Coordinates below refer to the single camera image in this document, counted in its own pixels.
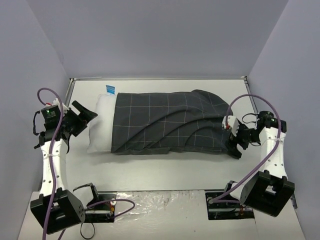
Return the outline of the white pillow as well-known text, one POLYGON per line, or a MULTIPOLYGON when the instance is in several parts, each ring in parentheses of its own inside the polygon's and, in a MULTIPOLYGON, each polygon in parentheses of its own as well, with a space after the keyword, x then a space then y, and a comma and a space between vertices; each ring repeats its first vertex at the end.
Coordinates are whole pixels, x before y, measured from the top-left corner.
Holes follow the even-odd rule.
POLYGON ((87 152, 110 153, 112 148, 113 121, 115 115, 117 95, 100 94, 98 96, 95 117, 89 125, 89 145, 87 152))

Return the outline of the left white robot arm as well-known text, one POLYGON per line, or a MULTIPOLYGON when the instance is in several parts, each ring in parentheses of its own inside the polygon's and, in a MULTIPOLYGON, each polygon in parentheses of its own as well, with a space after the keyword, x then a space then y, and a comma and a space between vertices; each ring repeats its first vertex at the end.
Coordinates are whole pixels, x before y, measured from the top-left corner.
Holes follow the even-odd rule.
POLYGON ((71 136, 77 137, 85 130, 97 113, 76 100, 72 106, 79 112, 58 100, 39 111, 45 130, 37 134, 36 148, 43 156, 43 175, 39 197, 31 201, 30 210, 48 235, 85 221, 82 202, 68 189, 66 157, 71 136))

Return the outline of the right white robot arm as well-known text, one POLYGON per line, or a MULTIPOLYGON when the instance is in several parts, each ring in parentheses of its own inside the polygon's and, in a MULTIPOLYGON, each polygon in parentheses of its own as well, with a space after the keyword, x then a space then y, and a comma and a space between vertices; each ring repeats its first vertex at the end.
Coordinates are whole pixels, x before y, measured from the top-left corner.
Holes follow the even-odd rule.
POLYGON ((253 128, 248 128, 235 116, 222 120, 224 130, 230 132, 226 146, 231 155, 241 157, 237 149, 246 150, 250 144, 260 146, 259 168, 241 184, 230 181, 222 193, 222 202, 229 207, 240 202, 272 217, 277 217, 295 191, 295 184, 289 181, 284 164, 284 141, 287 124, 278 120, 270 111, 261 111, 256 116, 253 128))

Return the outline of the dark grey checked pillowcase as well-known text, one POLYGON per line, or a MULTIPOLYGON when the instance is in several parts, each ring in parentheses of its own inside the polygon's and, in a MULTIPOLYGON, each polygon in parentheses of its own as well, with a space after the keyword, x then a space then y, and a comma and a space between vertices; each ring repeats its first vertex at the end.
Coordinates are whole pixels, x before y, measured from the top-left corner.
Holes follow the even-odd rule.
POLYGON ((204 91, 119 93, 111 153, 158 155, 169 152, 226 154, 222 122, 229 105, 204 91))

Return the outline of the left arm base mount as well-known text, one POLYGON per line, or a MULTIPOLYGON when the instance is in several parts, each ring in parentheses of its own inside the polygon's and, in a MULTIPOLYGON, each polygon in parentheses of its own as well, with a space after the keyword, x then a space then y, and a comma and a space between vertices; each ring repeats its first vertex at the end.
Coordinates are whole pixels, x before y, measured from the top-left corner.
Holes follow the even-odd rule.
POLYGON ((89 207, 93 203, 101 202, 104 200, 116 199, 117 194, 115 192, 99 191, 97 198, 93 198, 86 207, 85 211, 85 223, 113 223, 115 221, 115 207, 107 202, 96 206, 89 207))

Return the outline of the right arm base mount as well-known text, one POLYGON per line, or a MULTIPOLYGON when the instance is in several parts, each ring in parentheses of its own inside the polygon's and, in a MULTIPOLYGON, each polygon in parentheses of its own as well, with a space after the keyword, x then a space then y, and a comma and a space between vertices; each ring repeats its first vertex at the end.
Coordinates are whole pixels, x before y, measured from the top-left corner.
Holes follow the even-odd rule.
POLYGON ((252 208, 242 206, 234 197, 226 196, 218 202, 214 198, 223 194, 222 189, 205 191, 207 217, 210 221, 254 219, 252 208))

